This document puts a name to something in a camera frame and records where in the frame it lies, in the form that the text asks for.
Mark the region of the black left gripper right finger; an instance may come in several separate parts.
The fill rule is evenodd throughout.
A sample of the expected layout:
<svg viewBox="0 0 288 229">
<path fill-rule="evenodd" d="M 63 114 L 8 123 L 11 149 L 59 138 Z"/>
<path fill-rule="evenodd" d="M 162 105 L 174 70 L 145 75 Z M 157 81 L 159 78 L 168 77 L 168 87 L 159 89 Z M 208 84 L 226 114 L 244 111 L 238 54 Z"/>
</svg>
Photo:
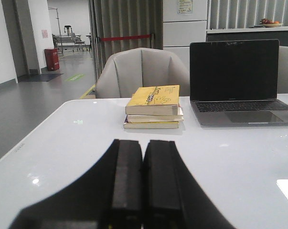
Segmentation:
<svg viewBox="0 0 288 229">
<path fill-rule="evenodd" d="M 194 179 L 175 142 L 149 142 L 144 156 L 143 178 L 144 228 L 233 228 Z"/>
</svg>

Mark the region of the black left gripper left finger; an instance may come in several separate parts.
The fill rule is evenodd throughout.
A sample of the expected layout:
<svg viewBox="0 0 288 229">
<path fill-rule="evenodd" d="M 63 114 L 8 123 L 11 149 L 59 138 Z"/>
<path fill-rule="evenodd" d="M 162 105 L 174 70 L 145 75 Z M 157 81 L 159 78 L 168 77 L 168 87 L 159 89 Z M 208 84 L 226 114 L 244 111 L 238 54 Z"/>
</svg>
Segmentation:
<svg viewBox="0 0 288 229">
<path fill-rule="evenodd" d="M 82 176 L 20 211 L 12 229 L 139 229 L 142 152 L 137 141 L 113 140 Z"/>
</svg>

